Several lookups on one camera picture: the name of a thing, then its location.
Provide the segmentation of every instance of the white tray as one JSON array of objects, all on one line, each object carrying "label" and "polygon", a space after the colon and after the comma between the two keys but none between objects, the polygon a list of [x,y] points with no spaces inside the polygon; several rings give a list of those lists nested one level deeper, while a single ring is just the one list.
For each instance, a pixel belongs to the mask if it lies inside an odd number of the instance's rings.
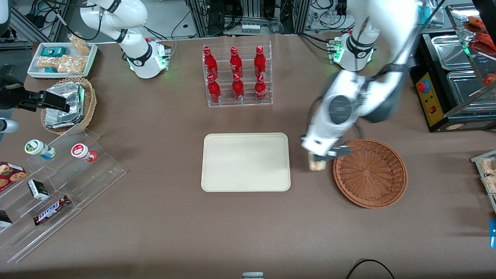
[{"label": "white tray", "polygon": [[290,185],[285,134],[209,134],[205,137],[201,174],[204,191],[286,191]]},{"label": "white tray", "polygon": [[33,60],[31,60],[31,64],[29,65],[28,69],[28,75],[34,77],[34,78],[66,78],[66,77],[86,77],[89,75],[91,66],[93,65],[93,62],[96,57],[96,52],[98,50],[98,47],[96,44],[93,43],[87,43],[88,46],[90,47],[90,54],[88,55],[88,62],[86,63],[86,67],[84,68],[83,74],[70,74],[66,72],[45,72],[45,69],[41,69],[36,67],[36,62],[38,61],[38,57],[41,56],[41,52],[43,51],[44,48],[49,48],[49,47],[65,47],[66,52],[65,54],[67,55],[74,55],[74,56],[79,56],[79,53],[77,53],[76,49],[74,46],[72,46],[72,43],[40,43],[38,46],[38,49],[36,50]]}]

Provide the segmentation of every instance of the white cup with green lid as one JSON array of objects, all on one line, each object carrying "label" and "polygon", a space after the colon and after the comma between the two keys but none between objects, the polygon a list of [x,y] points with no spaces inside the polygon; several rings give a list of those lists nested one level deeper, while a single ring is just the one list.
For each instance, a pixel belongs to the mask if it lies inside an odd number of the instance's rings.
[{"label": "white cup with green lid", "polygon": [[50,147],[44,144],[41,140],[32,139],[26,143],[24,147],[24,151],[26,151],[29,155],[40,156],[43,159],[50,160],[57,154],[55,148]]}]

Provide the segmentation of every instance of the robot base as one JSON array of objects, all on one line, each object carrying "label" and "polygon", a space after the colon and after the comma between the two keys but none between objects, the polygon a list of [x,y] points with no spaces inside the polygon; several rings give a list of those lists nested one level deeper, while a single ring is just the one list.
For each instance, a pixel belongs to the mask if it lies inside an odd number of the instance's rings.
[{"label": "robot base", "polygon": [[338,64],[345,70],[359,71],[372,59],[373,49],[368,55],[356,59],[355,55],[346,46],[346,40],[349,36],[350,34],[343,34],[341,37],[335,37],[334,40],[330,40],[327,43],[328,51],[332,52],[329,53],[329,61],[331,64]]},{"label": "robot base", "polygon": [[169,69],[171,49],[165,48],[156,42],[148,42],[152,47],[152,55],[145,61],[143,66],[133,65],[129,59],[127,62],[131,70],[140,78],[152,78],[160,74],[160,72]]}]

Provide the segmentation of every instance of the stainless steel tray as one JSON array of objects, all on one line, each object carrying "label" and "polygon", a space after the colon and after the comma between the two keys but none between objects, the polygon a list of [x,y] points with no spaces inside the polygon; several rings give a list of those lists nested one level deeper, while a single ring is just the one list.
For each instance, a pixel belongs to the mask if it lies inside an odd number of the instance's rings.
[{"label": "stainless steel tray", "polygon": [[470,61],[456,35],[438,36],[431,39],[441,67],[445,70],[471,69]]},{"label": "stainless steel tray", "polygon": [[[446,78],[458,104],[463,103],[470,95],[482,88],[472,70],[452,71],[446,75]],[[496,96],[491,94],[493,93],[487,92],[486,95],[476,99],[475,102],[468,105],[464,110],[479,111],[496,109]]]}]

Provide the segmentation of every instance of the snickers bar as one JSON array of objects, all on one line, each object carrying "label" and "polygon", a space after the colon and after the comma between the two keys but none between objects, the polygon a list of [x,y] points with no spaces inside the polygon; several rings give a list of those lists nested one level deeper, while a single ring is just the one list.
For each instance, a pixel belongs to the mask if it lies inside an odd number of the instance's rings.
[{"label": "snickers bar", "polygon": [[49,208],[47,208],[45,211],[43,211],[40,215],[37,217],[33,218],[34,220],[34,225],[37,226],[41,223],[43,223],[46,219],[52,217],[60,211],[65,205],[70,204],[70,200],[67,196],[64,196],[60,200],[58,200],[56,203],[51,205]]},{"label": "snickers bar", "polygon": [[28,186],[31,191],[31,195],[33,195],[33,198],[35,199],[44,200],[50,196],[45,188],[45,185],[39,181],[31,179],[28,181]]},{"label": "snickers bar", "polygon": [[0,210],[0,227],[8,228],[12,226],[12,221],[4,210]]}]

